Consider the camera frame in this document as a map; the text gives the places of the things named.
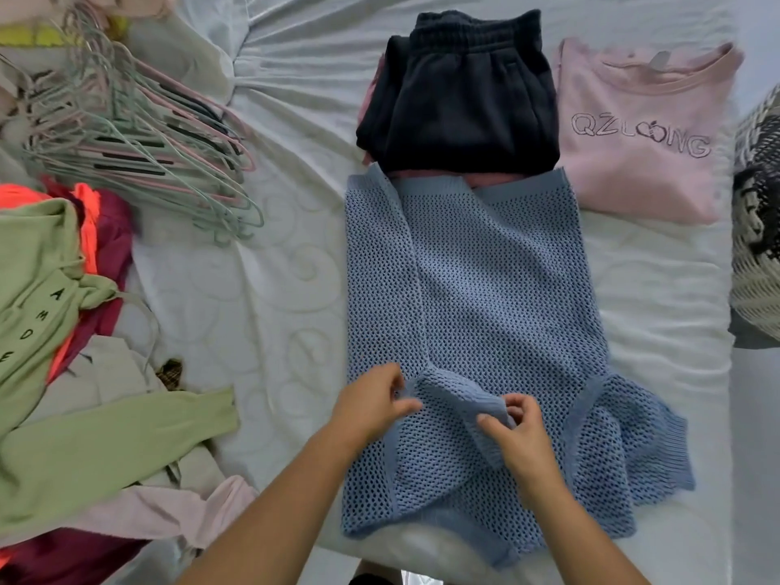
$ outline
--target apple graphic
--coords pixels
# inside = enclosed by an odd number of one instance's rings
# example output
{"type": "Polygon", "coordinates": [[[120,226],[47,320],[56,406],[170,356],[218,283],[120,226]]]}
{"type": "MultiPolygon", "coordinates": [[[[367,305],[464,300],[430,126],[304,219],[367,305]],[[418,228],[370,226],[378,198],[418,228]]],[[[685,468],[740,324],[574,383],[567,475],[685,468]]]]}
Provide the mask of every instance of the apple graphic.
{"type": "Polygon", "coordinates": [[[668,135],[668,130],[662,125],[658,125],[658,121],[642,121],[637,125],[637,135],[642,137],[649,137],[657,143],[661,143],[668,135]]]}

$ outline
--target black and white basket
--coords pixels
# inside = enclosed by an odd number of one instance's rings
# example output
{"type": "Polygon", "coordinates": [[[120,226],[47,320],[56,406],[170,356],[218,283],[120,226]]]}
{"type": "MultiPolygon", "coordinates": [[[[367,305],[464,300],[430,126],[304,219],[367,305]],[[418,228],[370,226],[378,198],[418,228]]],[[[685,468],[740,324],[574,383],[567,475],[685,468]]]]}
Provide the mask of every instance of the black and white basket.
{"type": "Polygon", "coordinates": [[[780,339],[780,84],[736,138],[731,305],[780,339]]]}

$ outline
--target forearm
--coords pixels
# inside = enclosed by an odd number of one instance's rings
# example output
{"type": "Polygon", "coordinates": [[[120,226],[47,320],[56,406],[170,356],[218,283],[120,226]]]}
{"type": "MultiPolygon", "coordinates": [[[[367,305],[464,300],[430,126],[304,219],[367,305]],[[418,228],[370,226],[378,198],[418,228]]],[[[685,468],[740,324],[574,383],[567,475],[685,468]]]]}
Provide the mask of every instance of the forearm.
{"type": "Polygon", "coordinates": [[[178,585],[295,585],[359,450],[323,427],[178,585]]]}
{"type": "Polygon", "coordinates": [[[561,481],[531,505],[566,585],[649,585],[561,481]]]}

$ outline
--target person's leg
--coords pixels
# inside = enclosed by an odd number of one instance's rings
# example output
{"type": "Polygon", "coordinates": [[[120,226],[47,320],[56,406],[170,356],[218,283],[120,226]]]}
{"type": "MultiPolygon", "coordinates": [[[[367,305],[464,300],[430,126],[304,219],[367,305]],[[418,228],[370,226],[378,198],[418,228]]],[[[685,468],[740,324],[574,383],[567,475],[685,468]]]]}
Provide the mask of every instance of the person's leg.
{"type": "MultiPolygon", "coordinates": [[[[358,577],[363,575],[380,577],[381,579],[387,581],[387,583],[390,585],[403,585],[401,571],[398,569],[391,569],[389,566],[378,565],[376,562],[361,560],[360,564],[357,565],[353,583],[368,583],[369,581],[365,577],[358,579],[358,577]]],[[[376,580],[374,580],[373,583],[375,585],[380,585],[380,583],[377,583],[376,580]]]]}

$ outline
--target person's left hand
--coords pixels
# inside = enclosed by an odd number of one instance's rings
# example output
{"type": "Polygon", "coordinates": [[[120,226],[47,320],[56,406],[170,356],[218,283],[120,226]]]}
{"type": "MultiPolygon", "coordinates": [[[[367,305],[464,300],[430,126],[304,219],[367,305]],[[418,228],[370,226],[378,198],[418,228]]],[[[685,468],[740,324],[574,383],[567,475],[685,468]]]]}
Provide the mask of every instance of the person's left hand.
{"type": "Polygon", "coordinates": [[[372,367],[341,391],[329,424],[360,451],[395,421],[423,408],[417,399],[396,399],[394,393],[402,388],[398,363],[372,367]]]}

